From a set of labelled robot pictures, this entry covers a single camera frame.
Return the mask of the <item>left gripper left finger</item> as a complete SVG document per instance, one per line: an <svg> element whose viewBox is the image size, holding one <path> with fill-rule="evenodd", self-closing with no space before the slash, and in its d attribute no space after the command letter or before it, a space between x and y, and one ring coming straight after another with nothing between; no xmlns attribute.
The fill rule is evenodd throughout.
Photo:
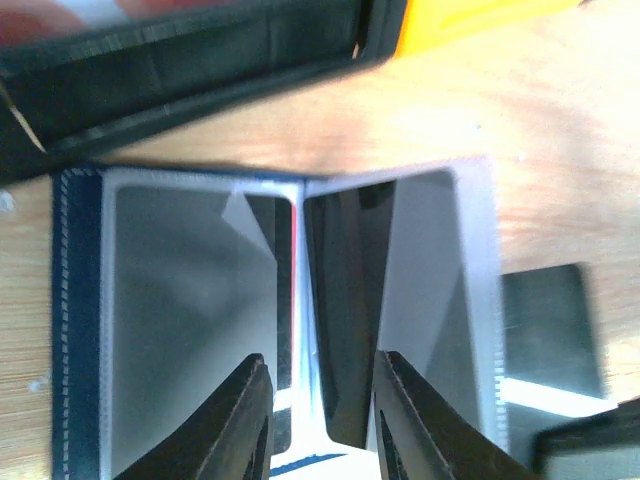
<svg viewBox="0 0 640 480"><path fill-rule="evenodd" d="M248 355L171 435L120 479L267 479L273 388L262 355Z"/></svg>

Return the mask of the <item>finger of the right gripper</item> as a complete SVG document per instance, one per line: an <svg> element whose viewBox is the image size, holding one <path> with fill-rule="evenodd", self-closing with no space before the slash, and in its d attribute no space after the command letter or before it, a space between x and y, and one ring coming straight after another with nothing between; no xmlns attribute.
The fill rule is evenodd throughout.
<svg viewBox="0 0 640 480"><path fill-rule="evenodd" d="M566 264L502 277L506 374L603 399L582 270Z"/></svg>
<svg viewBox="0 0 640 480"><path fill-rule="evenodd" d="M639 401L541 432L533 470L543 479L637 479Z"/></svg>

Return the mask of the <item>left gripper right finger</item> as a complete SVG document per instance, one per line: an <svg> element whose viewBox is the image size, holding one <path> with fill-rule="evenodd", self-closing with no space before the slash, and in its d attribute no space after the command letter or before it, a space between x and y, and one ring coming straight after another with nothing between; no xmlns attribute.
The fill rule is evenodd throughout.
<svg viewBox="0 0 640 480"><path fill-rule="evenodd" d="M537 477L468 424L400 353L376 353L373 394L383 479Z"/></svg>

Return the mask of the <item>black card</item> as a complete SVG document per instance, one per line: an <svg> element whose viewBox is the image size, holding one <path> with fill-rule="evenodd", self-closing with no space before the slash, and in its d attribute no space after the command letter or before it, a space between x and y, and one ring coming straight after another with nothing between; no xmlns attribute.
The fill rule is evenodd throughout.
<svg viewBox="0 0 640 480"><path fill-rule="evenodd" d="M435 171L304 204L330 438L373 448L374 356L396 351L471 425L476 369L453 178Z"/></svg>
<svg viewBox="0 0 640 480"><path fill-rule="evenodd" d="M112 460L180 426L249 354L291 385L292 206L283 198L127 187L116 202Z"/></svg>

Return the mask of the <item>dark blue card holder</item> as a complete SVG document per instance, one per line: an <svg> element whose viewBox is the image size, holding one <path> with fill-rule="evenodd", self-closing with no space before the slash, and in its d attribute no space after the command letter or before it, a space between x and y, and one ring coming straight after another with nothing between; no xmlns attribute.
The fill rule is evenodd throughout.
<svg viewBox="0 0 640 480"><path fill-rule="evenodd" d="M304 204L356 187L451 174L466 279L480 425L468 423L506 454L508 421L500 395L504 333L491 175L483 159L325 177L270 173L73 168L54 181L52 253L52 457L57 479L120 479L112 460L113 298L116 202L127 187L158 187L283 198L304 218L305 341L292 350L291 385L273 388L274 438L267 479L381 477L373 377L373 448L333 441L326 428L320 381Z"/></svg>

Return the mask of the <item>red card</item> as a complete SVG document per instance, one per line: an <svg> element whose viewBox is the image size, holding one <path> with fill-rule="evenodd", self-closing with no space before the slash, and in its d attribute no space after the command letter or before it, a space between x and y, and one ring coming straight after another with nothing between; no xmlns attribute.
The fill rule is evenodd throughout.
<svg viewBox="0 0 640 480"><path fill-rule="evenodd" d="M295 203L291 205L291 220L292 350L300 355L305 341L304 218Z"/></svg>

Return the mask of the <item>yellow bin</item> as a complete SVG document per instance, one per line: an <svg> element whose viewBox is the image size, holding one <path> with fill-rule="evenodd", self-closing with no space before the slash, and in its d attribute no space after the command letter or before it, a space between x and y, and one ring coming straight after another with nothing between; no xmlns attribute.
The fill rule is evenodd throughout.
<svg viewBox="0 0 640 480"><path fill-rule="evenodd" d="M411 0L407 2L394 56L416 54L580 4L579 0Z"/></svg>

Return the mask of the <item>black bin left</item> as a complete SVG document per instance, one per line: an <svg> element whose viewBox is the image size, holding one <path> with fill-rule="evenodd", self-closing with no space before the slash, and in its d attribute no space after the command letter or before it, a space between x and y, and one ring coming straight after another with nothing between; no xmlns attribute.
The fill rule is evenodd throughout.
<svg viewBox="0 0 640 480"><path fill-rule="evenodd" d="M1 50L11 185L395 52L402 1L231 1Z"/></svg>

